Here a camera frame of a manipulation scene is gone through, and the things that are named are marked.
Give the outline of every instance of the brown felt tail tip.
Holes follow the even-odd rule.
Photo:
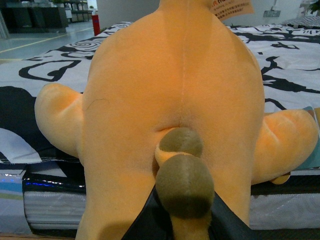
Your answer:
[[[200,157],[203,142],[196,131],[188,127],[177,127],[161,139],[158,147],[164,152],[184,152]]]
[[[163,207],[180,219],[204,217],[214,200],[214,182],[197,157],[178,154],[160,167],[155,187]]]

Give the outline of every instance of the plush leg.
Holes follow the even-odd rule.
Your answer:
[[[318,141],[315,120],[305,110],[266,115],[257,140],[252,184],[282,176],[302,164]]]

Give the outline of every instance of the orange plush animal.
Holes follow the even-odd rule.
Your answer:
[[[154,13],[101,44],[83,94],[49,84],[37,97],[39,129],[84,166],[87,202],[77,240],[121,239],[169,158],[177,169],[164,167],[157,180],[163,202],[171,198],[167,191],[191,199],[203,190],[210,206],[213,179],[214,190],[249,224],[251,184],[293,170],[314,149],[317,127],[306,111],[264,117],[258,63],[211,5],[161,0]],[[181,136],[165,140],[182,127]],[[203,153],[189,150],[194,145]],[[198,217],[176,216],[172,206],[165,204],[176,239],[208,237],[208,206]]]

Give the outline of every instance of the plush tail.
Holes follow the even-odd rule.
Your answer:
[[[175,240],[208,240],[214,183],[200,160],[203,144],[186,127],[168,132],[156,148],[160,169],[155,187],[169,212]]]

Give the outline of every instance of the hang tag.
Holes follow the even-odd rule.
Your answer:
[[[211,12],[223,21],[238,15],[253,14],[255,10],[251,0],[214,0]]]

